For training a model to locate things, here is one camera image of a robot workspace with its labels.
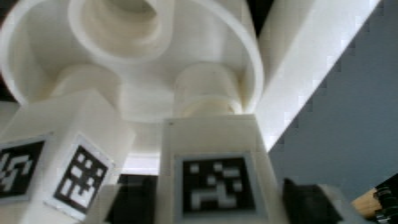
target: white plastic part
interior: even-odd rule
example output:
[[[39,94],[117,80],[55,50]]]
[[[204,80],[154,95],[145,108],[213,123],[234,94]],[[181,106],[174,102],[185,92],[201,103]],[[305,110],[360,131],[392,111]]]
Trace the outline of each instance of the white plastic part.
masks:
[[[67,16],[81,46],[103,59],[138,63],[163,54],[174,0],[71,0]]]
[[[195,160],[220,155],[233,158],[236,155],[249,156],[259,186],[259,193],[254,194],[254,197],[257,196],[264,202],[264,206],[257,207],[264,212],[264,216],[240,216],[229,211],[229,214],[224,213],[222,217],[218,214],[218,219],[215,213],[208,217],[201,215],[190,220],[179,220],[176,212],[177,198],[181,199],[176,186],[176,179],[181,178],[177,173],[181,170],[176,170],[177,160],[181,157],[192,157],[192,160]],[[156,196],[156,224],[288,224],[272,163],[252,115],[190,117],[167,120]]]
[[[19,108],[19,105],[16,103],[0,102],[0,133],[2,133],[5,126],[10,122],[18,108]]]
[[[48,135],[48,150],[42,153],[41,169],[35,171],[30,200],[0,206],[2,223],[7,224],[78,222],[71,217],[76,214],[62,208],[67,206],[46,204],[78,143],[97,150],[92,154],[112,160],[113,168],[103,184],[117,182],[135,134],[96,91],[76,92],[21,107],[2,132],[0,143],[42,135]]]
[[[259,37],[264,93],[256,116],[272,149],[380,0],[275,0]]]
[[[92,88],[113,103],[119,99],[119,86],[119,76],[106,68],[94,64],[73,65],[60,71],[51,97]]]
[[[176,81],[174,116],[241,114],[238,78],[215,63],[192,65]]]
[[[156,31],[160,36],[169,35],[163,32],[172,33],[170,45],[153,60],[147,60],[149,56],[154,57],[160,51],[144,47],[149,45],[140,45],[142,49],[149,50],[140,56],[137,55],[137,60],[147,60],[142,63],[119,63],[121,57],[112,61],[89,50],[87,44],[92,44],[97,49],[101,45],[96,45],[94,41],[85,43],[73,31],[69,19],[74,12],[69,7],[80,4],[76,1],[74,3],[69,0],[19,1],[0,31],[0,68],[21,105],[48,99],[53,94],[57,96],[69,94],[78,89],[67,87],[65,91],[62,87],[65,85],[62,80],[73,83],[85,79],[76,76],[62,79],[62,71],[67,71],[67,68],[81,64],[99,65],[117,75],[122,85],[108,84],[110,92],[119,92],[117,100],[110,103],[117,107],[122,119],[131,122],[133,127],[138,127],[135,153],[144,156],[160,153],[160,141],[153,136],[161,132],[161,120],[172,117],[174,84],[177,74],[188,66],[209,62],[231,69],[238,77],[243,113],[254,112],[263,93],[263,64],[245,1],[177,0],[174,5],[160,8],[169,2],[169,0],[147,2],[158,18],[174,16],[174,19],[172,31],[163,28]],[[158,27],[169,27],[167,22],[169,20],[160,21]],[[167,38],[158,41],[161,46],[167,46],[163,42]],[[92,77],[87,88],[94,87],[110,99],[112,97],[99,90],[103,88],[99,76],[96,78],[87,76]]]

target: gray wall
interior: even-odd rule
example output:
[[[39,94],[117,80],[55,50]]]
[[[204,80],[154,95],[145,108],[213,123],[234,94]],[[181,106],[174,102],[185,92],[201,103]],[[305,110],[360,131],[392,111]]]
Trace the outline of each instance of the gray wall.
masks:
[[[330,184],[350,200],[398,173],[396,0],[375,10],[270,158],[280,183]]]

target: white block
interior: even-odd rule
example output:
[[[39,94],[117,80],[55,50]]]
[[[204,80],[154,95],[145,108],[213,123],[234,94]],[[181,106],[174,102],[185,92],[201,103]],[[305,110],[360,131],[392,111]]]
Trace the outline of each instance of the white block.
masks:
[[[169,119],[156,223],[288,223],[252,115]]]
[[[133,143],[129,126],[96,91],[21,107],[0,136],[0,147],[7,149],[7,144],[19,144],[37,136],[46,138],[46,152],[30,181],[32,193],[18,203],[7,198],[0,216],[7,224],[71,224],[85,217],[101,185],[115,183]],[[18,152],[25,153],[18,150],[10,151],[14,157]]]

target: curved white surface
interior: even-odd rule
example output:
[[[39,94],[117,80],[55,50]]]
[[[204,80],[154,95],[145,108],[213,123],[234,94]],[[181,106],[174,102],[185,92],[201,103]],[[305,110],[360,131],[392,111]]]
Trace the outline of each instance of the curved white surface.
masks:
[[[18,102],[28,104],[57,92],[67,67],[99,65],[122,83],[112,104],[122,119],[138,127],[135,153],[156,154],[160,141],[153,136],[158,136],[163,118],[172,116],[177,74],[192,64],[211,62],[229,68],[240,83],[243,112],[254,112],[263,92],[263,65],[247,5],[240,0],[176,0],[169,48],[153,60],[140,60],[145,58],[140,55],[126,63],[94,54],[83,46],[67,19],[69,3],[69,0],[25,0],[12,9],[0,36],[7,86]]]
[[[115,63],[142,63],[172,38],[174,0],[71,0],[67,19],[89,52]]]
[[[378,2],[273,2],[259,37],[266,71],[256,110],[266,150],[295,119]]]

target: white cylindrical structure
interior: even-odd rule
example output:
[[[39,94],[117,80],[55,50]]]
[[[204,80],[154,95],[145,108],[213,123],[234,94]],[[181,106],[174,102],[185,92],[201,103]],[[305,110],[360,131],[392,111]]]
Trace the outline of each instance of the white cylindrical structure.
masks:
[[[73,65],[60,71],[51,97],[67,95],[85,89],[96,89],[110,104],[113,104],[119,98],[119,85],[119,76],[106,68],[94,64]]]
[[[241,113],[238,79],[227,67],[199,63],[176,81],[174,115],[177,117]]]
[[[137,63],[167,50],[174,0],[71,0],[69,24],[89,52],[112,62]]]

